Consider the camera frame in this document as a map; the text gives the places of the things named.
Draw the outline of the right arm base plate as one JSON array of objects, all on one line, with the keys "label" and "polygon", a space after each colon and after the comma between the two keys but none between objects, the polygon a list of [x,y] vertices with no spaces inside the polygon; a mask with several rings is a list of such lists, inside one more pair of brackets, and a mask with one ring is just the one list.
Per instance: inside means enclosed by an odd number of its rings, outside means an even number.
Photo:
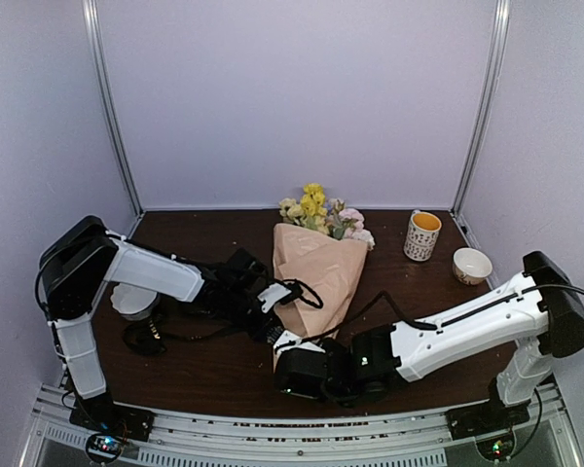
[{"label": "right arm base plate", "polygon": [[460,440],[526,423],[530,415],[525,406],[494,409],[482,404],[451,409],[446,412],[446,419],[452,438]]}]

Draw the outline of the pale yellow fake flower stem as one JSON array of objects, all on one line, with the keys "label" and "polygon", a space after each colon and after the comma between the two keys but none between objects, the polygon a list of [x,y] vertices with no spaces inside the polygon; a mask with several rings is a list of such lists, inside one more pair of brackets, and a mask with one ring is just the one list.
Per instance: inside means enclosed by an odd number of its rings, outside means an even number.
[{"label": "pale yellow fake flower stem", "polygon": [[305,211],[301,204],[294,198],[284,198],[279,204],[279,215],[283,223],[302,226],[305,219]]}]

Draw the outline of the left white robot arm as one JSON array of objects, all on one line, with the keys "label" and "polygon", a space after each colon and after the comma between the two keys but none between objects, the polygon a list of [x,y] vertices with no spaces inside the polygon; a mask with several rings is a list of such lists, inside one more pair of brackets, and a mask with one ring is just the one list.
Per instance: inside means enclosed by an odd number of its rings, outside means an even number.
[{"label": "left white robot arm", "polygon": [[86,400],[82,414],[98,431],[110,432],[121,421],[119,408],[101,396],[108,389],[91,324],[106,285],[118,284],[113,306],[123,316],[142,316],[159,296],[168,296],[218,313],[261,340],[274,308],[293,292],[250,255],[240,256],[242,266],[195,263],[139,246],[95,216],[83,218],[44,252],[35,286],[45,296],[40,306],[75,392]]}]

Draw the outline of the right aluminium frame post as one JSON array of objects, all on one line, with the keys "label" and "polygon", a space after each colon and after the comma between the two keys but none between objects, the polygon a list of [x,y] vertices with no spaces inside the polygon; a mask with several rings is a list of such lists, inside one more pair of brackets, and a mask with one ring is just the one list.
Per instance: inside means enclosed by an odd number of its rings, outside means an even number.
[{"label": "right aluminium frame post", "polygon": [[478,110],[468,145],[465,163],[451,209],[452,214],[456,218],[462,216],[466,197],[473,181],[475,168],[484,144],[485,134],[492,113],[493,99],[497,90],[505,57],[505,49],[509,34],[510,13],[510,0],[497,0],[495,2],[490,49]]}]

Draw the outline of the pink and green wrapping paper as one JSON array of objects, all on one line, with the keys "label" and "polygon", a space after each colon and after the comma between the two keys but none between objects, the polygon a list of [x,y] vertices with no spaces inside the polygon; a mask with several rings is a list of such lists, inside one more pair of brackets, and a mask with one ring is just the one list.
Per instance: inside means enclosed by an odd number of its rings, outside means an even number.
[{"label": "pink and green wrapping paper", "polygon": [[279,305],[276,314],[295,339],[317,336],[342,323],[354,297],[368,252],[358,239],[334,239],[324,233],[293,226],[274,226],[274,276],[298,279],[323,301],[321,309],[297,299]]}]

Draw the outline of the small white patterned bowl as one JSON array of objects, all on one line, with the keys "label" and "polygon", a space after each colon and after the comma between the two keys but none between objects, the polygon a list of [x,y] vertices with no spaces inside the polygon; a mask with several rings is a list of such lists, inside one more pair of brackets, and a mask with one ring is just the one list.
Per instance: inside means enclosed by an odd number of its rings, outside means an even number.
[{"label": "small white patterned bowl", "polygon": [[462,284],[475,286],[485,281],[493,272],[491,260],[481,251],[463,247],[453,255],[453,274]]}]

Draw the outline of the bright yellow fake flower stem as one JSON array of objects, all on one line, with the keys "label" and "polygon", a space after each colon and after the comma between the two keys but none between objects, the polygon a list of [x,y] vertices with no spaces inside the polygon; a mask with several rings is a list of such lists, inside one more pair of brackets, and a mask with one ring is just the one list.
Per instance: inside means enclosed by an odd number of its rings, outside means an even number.
[{"label": "bright yellow fake flower stem", "polygon": [[317,183],[309,183],[303,188],[300,205],[303,211],[301,226],[322,234],[329,234],[326,224],[328,210],[325,207],[326,196],[323,187]]}]

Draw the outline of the left aluminium frame post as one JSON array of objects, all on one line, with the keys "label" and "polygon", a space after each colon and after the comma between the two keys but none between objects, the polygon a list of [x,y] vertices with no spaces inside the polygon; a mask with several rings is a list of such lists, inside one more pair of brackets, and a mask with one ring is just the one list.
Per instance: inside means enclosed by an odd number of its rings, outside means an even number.
[{"label": "left aluminium frame post", "polygon": [[121,133],[118,114],[112,95],[111,82],[103,49],[97,1],[84,0],[82,2],[82,8],[85,28],[91,49],[91,57],[95,68],[97,85],[101,98],[101,105],[113,155],[118,165],[122,184],[128,195],[131,210],[136,217],[139,217],[144,213],[144,209],[142,207],[142,203],[140,201],[129,166],[126,147]]}]

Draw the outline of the front aluminium rail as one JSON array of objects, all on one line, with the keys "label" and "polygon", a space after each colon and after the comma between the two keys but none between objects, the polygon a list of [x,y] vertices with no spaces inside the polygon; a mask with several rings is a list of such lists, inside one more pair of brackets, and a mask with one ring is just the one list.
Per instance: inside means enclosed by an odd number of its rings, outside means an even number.
[{"label": "front aluminium rail", "polygon": [[146,441],[119,457],[87,445],[90,431],[69,421],[62,387],[39,390],[17,466],[494,466],[496,440],[514,441],[509,466],[582,466],[562,396],[539,389],[531,419],[510,430],[456,439],[447,409],[337,418],[241,418],[156,410]]}]

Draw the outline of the pink fake flower stem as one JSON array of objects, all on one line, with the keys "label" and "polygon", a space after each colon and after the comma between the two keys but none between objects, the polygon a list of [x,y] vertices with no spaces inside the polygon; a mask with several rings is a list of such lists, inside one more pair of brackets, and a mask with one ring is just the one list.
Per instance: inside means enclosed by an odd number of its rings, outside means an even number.
[{"label": "pink fake flower stem", "polygon": [[330,198],[327,213],[326,224],[333,238],[362,241],[366,244],[368,251],[375,248],[374,236],[365,228],[365,217],[359,210],[347,207],[340,198]]}]

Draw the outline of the black ribbon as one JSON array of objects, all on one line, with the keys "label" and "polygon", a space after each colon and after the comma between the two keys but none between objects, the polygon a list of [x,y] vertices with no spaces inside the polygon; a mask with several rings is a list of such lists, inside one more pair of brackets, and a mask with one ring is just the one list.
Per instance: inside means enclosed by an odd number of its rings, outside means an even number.
[{"label": "black ribbon", "polygon": [[134,321],[127,325],[122,332],[124,345],[133,353],[153,357],[162,355],[167,351],[165,341],[179,341],[183,343],[201,343],[223,339],[243,330],[235,325],[226,325],[223,328],[206,336],[182,336],[166,332],[163,329],[169,320],[168,314],[163,311],[153,312],[144,320]]}]

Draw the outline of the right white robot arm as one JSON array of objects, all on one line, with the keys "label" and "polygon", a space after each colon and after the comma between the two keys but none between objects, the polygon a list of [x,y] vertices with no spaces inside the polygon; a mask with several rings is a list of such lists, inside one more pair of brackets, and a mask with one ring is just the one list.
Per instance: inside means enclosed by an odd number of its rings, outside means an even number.
[{"label": "right white robot arm", "polygon": [[501,428],[528,402],[554,359],[584,348],[584,290],[546,254],[528,253],[523,271],[489,293],[420,321],[367,330],[343,346],[324,332],[284,332],[274,345],[274,385],[282,393],[349,407],[381,399],[458,360],[509,341],[517,350],[479,411]]}]

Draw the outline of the white scalloped bowl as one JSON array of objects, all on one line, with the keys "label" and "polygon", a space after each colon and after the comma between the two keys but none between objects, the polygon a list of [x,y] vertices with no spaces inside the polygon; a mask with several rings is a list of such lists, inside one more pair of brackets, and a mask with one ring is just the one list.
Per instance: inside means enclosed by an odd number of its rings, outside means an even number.
[{"label": "white scalloped bowl", "polygon": [[127,321],[142,321],[151,316],[160,302],[157,292],[120,283],[110,297],[112,307]]}]

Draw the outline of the patterned mug with yellow inside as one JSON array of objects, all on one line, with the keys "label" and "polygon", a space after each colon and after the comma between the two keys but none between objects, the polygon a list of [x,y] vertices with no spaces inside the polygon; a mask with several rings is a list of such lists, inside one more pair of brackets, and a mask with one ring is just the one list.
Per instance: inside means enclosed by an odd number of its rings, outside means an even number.
[{"label": "patterned mug with yellow inside", "polygon": [[419,263],[429,260],[441,229],[442,221],[436,215],[414,210],[409,219],[403,246],[405,256]]}]

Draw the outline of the aluminium frame post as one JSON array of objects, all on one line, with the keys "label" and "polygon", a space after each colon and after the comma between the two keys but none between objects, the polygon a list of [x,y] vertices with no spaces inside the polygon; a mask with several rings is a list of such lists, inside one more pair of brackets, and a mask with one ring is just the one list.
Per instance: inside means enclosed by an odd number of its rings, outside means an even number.
[{"label": "aluminium frame post", "polygon": [[492,113],[493,99],[497,90],[505,57],[505,49],[509,34],[510,13],[510,0],[497,0],[495,2],[490,49],[478,110],[468,145],[465,163],[451,209],[452,214],[456,218],[462,216],[466,197],[473,181],[475,168],[484,144],[485,134]]},{"label": "aluminium frame post", "polygon": [[128,195],[131,210],[136,217],[139,217],[144,213],[144,209],[142,207],[142,203],[140,201],[129,166],[126,147],[121,133],[118,114],[112,95],[111,82],[103,49],[97,1],[84,0],[82,2],[82,8],[85,28],[91,49],[91,57],[95,68],[97,85],[101,98],[101,105],[113,155],[118,165],[122,184]]}]

